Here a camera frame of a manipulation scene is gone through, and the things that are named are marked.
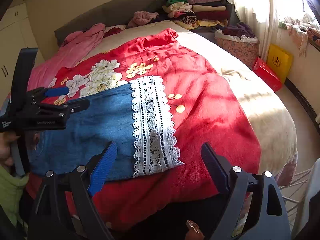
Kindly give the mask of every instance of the beige bedsheet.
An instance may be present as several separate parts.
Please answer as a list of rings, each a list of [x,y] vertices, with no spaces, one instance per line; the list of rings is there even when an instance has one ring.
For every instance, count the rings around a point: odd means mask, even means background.
[[[179,34],[177,40],[182,46],[204,56],[218,74],[229,82],[261,145],[259,174],[266,170],[274,175],[283,171],[279,182],[288,183],[297,161],[296,128],[288,110],[246,65],[214,43],[171,21],[163,21],[106,37],[83,60],[137,37],[157,34],[166,28],[176,30]]]

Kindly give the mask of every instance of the baseboard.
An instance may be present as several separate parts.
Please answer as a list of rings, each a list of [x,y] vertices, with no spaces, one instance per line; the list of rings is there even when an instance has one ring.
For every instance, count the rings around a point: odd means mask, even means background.
[[[313,110],[312,106],[308,102],[308,100],[302,95],[302,93],[297,89],[297,87],[289,80],[286,79],[284,82],[285,86],[291,91],[292,94],[297,98],[300,104],[303,106],[304,110],[309,115],[313,125],[316,127],[318,134],[320,135],[320,127],[319,124],[316,123],[316,112]]]

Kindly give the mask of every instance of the bed headboard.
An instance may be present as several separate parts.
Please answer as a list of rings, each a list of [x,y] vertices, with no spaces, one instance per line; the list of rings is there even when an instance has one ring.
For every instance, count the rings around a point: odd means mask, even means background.
[[[60,46],[72,32],[90,29],[96,23],[108,26],[128,24],[136,11],[155,12],[166,0],[112,0],[79,15],[54,31]]]

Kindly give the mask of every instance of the yellow bag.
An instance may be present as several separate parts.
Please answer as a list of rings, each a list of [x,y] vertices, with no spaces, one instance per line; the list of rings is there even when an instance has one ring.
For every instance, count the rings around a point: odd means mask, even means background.
[[[270,44],[267,65],[276,73],[282,84],[290,71],[292,59],[292,54],[274,44]]]

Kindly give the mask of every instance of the logo on yellow bag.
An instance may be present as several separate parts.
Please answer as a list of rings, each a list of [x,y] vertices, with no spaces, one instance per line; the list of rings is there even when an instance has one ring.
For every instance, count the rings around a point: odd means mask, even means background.
[[[281,61],[279,60],[279,57],[276,57],[276,56],[273,56],[272,63],[277,67],[280,67],[281,65]]]

